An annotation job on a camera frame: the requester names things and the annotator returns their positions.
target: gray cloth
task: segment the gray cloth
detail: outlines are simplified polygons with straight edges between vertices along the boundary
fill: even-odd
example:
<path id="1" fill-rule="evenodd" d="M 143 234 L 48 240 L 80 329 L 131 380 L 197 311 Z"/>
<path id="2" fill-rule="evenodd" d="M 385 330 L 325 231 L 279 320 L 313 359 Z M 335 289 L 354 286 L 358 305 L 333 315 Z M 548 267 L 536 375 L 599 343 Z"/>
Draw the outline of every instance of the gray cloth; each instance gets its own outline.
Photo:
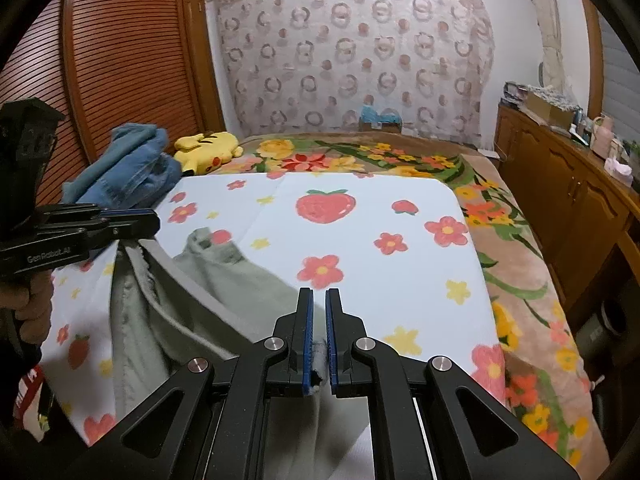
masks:
<path id="1" fill-rule="evenodd" d="M 173 259 L 153 240 L 121 242 L 111 291 L 118 419 L 177 366 L 197 356 L 216 366 L 242 354 L 295 311 L 296 290 L 249 262 L 232 242 L 213 245 L 209 237 L 207 228 L 194 231 Z M 322 384 L 326 326 L 317 306 L 313 352 L 317 394 L 272 399 L 266 479 L 326 480 L 368 424 L 365 399 L 335 399 Z"/>

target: blue gripper pad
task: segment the blue gripper pad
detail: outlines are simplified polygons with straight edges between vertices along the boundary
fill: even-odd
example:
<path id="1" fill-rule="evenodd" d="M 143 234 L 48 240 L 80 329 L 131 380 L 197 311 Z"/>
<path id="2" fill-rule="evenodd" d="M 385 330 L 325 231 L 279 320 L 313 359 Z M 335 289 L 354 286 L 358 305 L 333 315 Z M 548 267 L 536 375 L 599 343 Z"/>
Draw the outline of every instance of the blue gripper pad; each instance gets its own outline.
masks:
<path id="1" fill-rule="evenodd" d="M 335 347 L 334 316 L 331 309 L 331 297 L 329 291 L 324 294 L 324 314 L 326 316 L 326 345 L 327 357 L 329 359 L 329 379 L 331 382 L 331 393 L 335 395 L 338 385 L 338 363 L 337 349 Z"/>
<path id="2" fill-rule="evenodd" d="M 305 325 L 305 350 L 302 360 L 302 391 L 304 395 L 313 393 L 311 390 L 311 365 L 312 351 L 314 346 L 314 292 L 309 291 L 309 301 L 306 306 Z"/>

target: floral blanket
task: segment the floral blanket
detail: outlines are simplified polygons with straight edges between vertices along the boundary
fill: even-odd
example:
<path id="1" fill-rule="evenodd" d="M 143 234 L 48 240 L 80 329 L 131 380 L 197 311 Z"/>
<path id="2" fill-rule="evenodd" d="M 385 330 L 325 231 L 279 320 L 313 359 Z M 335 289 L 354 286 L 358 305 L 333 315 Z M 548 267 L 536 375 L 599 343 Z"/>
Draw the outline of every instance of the floral blanket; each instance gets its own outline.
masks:
<path id="1" fill-rule="evenodd" d="M 250 137 L 244 155 L 217 173 L 353 172 L 436 178 L 458 197 L 492 300 L 500 345 L 479 348 L 474 374 L 580 473 L 609 463 L 591 414 L 590 382 L 546 264 L 494 165 L 450 142 L 373 132 Z M 441 235 L 450 235 L 447 227 Z"/>

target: yellow stuffed toy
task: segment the yellow stuffed toy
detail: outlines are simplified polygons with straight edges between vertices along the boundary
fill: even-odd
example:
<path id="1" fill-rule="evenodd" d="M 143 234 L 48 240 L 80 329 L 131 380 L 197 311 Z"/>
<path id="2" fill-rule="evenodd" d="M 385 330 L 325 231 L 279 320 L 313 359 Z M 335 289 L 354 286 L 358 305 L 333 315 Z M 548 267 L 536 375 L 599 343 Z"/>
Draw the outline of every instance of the yellow stuffed toy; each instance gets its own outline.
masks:
<path id="1" fill-rule="evenodd" d="M 175 141 L 174 159 L 180 162 L 182 172 L 195 175 L 211 173 L 233 157 L 242 155 L 238 139 L 229 132 L 197 134 Z"/>

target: patterned curtain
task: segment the patterned curtain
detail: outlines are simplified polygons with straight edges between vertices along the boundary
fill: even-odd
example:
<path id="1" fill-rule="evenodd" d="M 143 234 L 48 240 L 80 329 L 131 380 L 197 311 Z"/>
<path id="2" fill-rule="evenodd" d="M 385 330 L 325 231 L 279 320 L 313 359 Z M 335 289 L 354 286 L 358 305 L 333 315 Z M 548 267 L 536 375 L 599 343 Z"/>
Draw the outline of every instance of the patterned curtain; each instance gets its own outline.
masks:
<path id="1" fill-rule="evenodd" d="M 482 0 L 215 0 L 246 135 L 353 131 L 363 105 L 480 144 L 494 37 Z"/>

